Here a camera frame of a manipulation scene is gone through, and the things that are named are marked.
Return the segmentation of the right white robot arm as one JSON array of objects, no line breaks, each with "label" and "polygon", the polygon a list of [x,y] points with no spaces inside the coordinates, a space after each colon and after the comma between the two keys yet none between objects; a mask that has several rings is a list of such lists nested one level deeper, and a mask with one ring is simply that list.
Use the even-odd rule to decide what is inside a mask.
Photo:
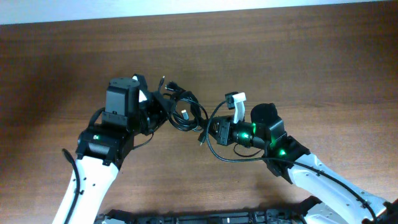
[{"label": "right white robot arm", "polygon": [[265,162],[276,177],[310,192],[319,203],[302,216],[303,223],[316,223],[331,215],[320,213],[326,205],[346,223],[397,223],[397,202],[366,192],[328,168],[284,129],[284,122],[272,103],[263,103],[251,110],[250,122],[231,116],[212,114],[205,128],[205,136],[212,136],[219,145],[241,145],[257,148],[257,157],[240,155],[238,162]]}]

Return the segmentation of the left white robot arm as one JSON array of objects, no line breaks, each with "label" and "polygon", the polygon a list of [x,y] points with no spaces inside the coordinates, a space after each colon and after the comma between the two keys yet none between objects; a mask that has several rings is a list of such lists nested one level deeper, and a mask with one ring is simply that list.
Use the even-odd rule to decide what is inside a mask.
[{"label": "left white robot arm", "polygon": [[62,151],[73,171],[53,222],[94,223],[125,158],[138,148],[135,136],[153,137],[167,121],[171,106],[159,90],[149,91],[142,75],[111,79],[105,105],[93,113],[78,137],[76,156]]}]

